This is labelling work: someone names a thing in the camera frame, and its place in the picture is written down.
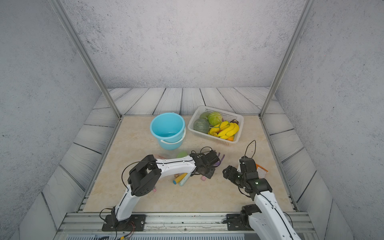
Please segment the purple rake pink handle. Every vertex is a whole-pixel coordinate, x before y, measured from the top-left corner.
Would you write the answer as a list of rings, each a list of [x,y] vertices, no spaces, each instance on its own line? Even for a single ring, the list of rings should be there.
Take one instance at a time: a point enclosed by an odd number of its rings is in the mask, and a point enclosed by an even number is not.
[[[214,164],[214,167],[215,167],[215,168],[217,168],[218,166],[220,166],[221,163],[223,162],[224,158],[225,158],[225,154],[223,154],[222,157],[220,157],[220,155],[221,155],[221,153],[218,153],[218,157],[220,158],[220,160]],[[202,181],[205,181],[206,179],[207,179],[207,178],[206,178],[205,176],[202,176],[202,177],[201,177],[201,180],[202,180]]]

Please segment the light blue rake pale handle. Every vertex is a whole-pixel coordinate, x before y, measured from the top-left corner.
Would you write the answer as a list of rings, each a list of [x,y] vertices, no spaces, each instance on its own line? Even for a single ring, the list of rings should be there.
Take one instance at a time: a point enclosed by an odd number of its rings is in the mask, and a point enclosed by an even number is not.
[[[187,182],[187,180],[190,178],[190,176],[191,176],[191,173],[186,174],[186,176],[179,182],[179,186],[182,187]]]

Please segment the yellow shovel blue-tipped handle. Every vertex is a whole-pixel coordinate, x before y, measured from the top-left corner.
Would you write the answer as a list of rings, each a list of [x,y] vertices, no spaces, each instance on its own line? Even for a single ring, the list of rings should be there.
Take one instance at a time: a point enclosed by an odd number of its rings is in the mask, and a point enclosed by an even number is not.
[[[178,184],[186,175],[187,173],[177,175],[177,177],[173,180],[174,185]]]

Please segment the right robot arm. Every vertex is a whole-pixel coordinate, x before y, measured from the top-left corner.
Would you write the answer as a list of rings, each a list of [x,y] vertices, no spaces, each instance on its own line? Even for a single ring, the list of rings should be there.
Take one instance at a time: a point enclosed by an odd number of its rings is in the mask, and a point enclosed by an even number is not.
[[[243,206],[239,214],[228,214],[223,224],[229,231],[253,230],[261,240],[299,240],[272,187],[259,177],[255,161],[244,156],[239,160],[239,167],[228,166],[223,170],[223,177],[248,193],[254,203]]]

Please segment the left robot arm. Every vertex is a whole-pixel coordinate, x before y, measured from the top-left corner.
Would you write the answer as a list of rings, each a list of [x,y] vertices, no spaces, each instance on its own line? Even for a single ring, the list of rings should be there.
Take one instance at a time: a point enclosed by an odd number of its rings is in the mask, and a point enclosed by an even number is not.
[[[154,155],[146,156],[129,172],[122,200],[111,212],[114,221],[119,223],[128,220],[140,198],[152,191],[161,178],[186,173],[198,174],[210,179],[218,162],[220,158],[214,150],[206,153],[193,152],[178,159],[157,159]]]

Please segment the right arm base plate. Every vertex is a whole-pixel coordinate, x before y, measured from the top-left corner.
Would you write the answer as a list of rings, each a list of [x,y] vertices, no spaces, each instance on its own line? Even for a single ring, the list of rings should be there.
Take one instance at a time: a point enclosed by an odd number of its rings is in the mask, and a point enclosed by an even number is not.
[[[262,222],[255,215],[247,213],[227,214],[223,224],[227,225],[228,231],[255,231],[262,226]]]

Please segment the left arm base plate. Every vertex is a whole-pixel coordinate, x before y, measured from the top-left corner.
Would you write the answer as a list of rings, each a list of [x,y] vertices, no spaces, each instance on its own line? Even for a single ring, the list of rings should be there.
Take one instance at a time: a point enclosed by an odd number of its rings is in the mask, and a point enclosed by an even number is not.
[[[112,215],[107,215],[102,226],[102,232],[142,232],[146,217],[146,215],[131,215],[129,219],[118,222]]]

